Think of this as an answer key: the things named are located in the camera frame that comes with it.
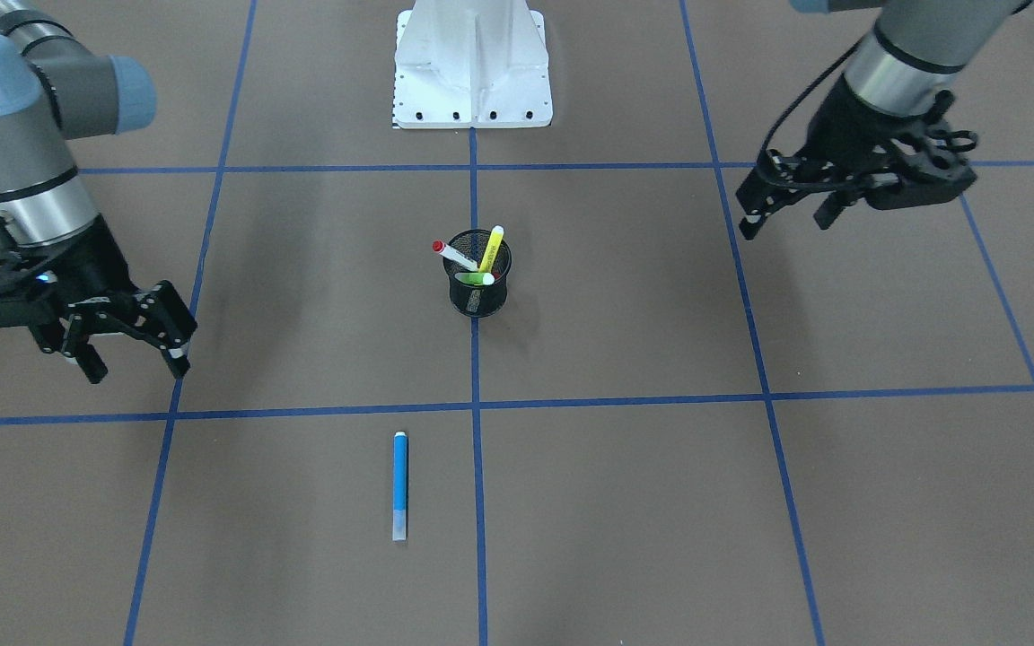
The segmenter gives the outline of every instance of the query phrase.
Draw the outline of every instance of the pen holder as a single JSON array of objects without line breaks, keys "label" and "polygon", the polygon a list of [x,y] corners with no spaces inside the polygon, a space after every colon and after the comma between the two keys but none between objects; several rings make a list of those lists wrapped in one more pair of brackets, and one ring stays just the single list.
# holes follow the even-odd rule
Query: pen holder
[{"label": "pen holder", "polygon": [[[460,253],[479,260],[485,253],[485,245],[489,242],[489,232],[484,228],[470,228],[468,232],[456,234],[451,241],[446,244],[457,249]],[[492,285],[466,285],[454,278],[454,274],[468,271],[464,267],[457,265],[449,258],[442,258],[445,265],[446,275],[449,278],[449,302],[470,318],[484,318],[495,314],[505,305],[509,296],[509,288],[506,287],[506,277],[509,275],[509,267],[512,266],[512,256],[509,254],[509,245],[500,241],[500,249],[497,249],[496,260],[493,260],[493,268],[489,273],[493,274]]]}]

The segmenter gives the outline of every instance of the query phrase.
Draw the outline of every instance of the cable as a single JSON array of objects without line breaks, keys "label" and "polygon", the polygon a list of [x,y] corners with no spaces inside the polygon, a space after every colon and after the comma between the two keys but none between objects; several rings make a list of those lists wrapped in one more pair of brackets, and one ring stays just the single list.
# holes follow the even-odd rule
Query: cable
[{"label": "cable", "polygon": [[[778,118],[777,121],[772,123],[772,127],[770,128],[770,130],[768,130],[768,134],[764,136],[764,143],[760,144],[760,154],[762,155],[766,154],[765,151],[768,150],[768,144],[772,143],[772,135],[777,133],[777,130],[780,129],[781,124],[785,123],[785,121],[789,118],[789,115],[792,115],[792,112],[795,111],[796,107],[799,106],[801,102],[804,102],[804,98],[808,98],[808,95],[812,94],[813,90],[816,90],[817,87],[821,85],[821,83],[824,83],[825,79],[832,76],[832,72],[837,71],[837,68],[843,65],[845,61],[847,61],[851,57],[851,55],[853,55],[856,52],[858,45],[859,41],[857,41],[856,44],[851,45],[851,48],[849,48],[847,52],[841,54],[840,58],[837,58],[837,60],[833,61],[832,64],[828,66],[828,69],[822,71],[820,73],[820,76],[818,76],[816,81],[814,81],[811,85],[805,87],[804,91],[800,93],[799,97],[796,97],[796,99],[794,99],[792,103],[789,103],[787,109],[780,114],[780,118]],[[760,167],[759,162],[758,164],[756,164],[755,171],[756,175],[765,184],[770,184],[772,185],[772,187],[778,187],[778,188],[789,188],[792,189],[793,191],[812,191],[812,192],[845,191],[845,189],[857,187],[856,181],[853,180],[844,181],[844,183],[841,184],[829,184],[829,183],[824,183],[824,181],[804,181],[804,183],[800,183],[800,181],[774,180],[772,179],[772,177],[767,177],[764,174],[764,171],[762,167]]]}]

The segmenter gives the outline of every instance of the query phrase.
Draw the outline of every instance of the marker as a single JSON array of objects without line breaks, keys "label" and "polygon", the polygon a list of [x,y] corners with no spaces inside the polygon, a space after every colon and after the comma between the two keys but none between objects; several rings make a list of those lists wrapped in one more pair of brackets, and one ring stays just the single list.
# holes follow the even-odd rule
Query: marker
[{"label": "marker", "polygon": [[454,274],[452,277],[459,279],[459,281],[466,283],[466,285],[492,285],[493,275],[486,274],[484,271],[475,271],[472,274]]},{"label": "marker", "polygon": [[497,258],[497,249],[500,249],[500,238],[505,237],[506,229],[499,225],[493,226],[493,232],[489,233],[489,242],[485,245],[485,256],[481,257],[481,271],[493,269],[493,260]]},{"label": "marker", "polygon": [[433,241],[433,250],[442,254],[443,257],[456,262],[457,265],[464,267],[464,269],[477,271],[476,262],[468,260],[468,258],[464,257],[464,255],[462,255],[457,249],[445,244],[443,241]]},{"label": "marker", "polygon": [[393,540],[405,541],[406,506],[409,502],[409,438],[404,431],[393,436]]}]

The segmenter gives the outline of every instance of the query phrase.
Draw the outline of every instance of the light blue marker end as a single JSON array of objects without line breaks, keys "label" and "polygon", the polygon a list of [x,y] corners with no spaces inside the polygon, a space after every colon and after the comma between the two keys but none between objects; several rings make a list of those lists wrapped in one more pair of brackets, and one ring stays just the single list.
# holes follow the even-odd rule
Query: light blue marker end
[{"label": "light blue marker end", "polygon": [[409,503],[409,438],[404,431],[393,436],[393,540],[405,541]]}]

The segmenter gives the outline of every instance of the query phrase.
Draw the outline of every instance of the white metal base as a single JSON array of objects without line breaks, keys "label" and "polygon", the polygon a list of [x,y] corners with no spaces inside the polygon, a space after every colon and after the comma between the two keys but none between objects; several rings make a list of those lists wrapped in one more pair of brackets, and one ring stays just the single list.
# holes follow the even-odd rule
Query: white metal base
[{"label": "white metal base", "polygon": [[[433,4],[420,1],[414,10],[399,13],[394,126],[549,126],[553,95],[545,18],[528,10],[524,0],[493,5],[505,3],[513,3],[513,20],[500,27],[495,20],[489,24],[496,17],[472,10],[454,13],[456,24],[443,23],[449,13],[436,16],[430,10]],[[407,34],[406,26],[413,30]],[[403,37],[409,38],[405,48]]]}]

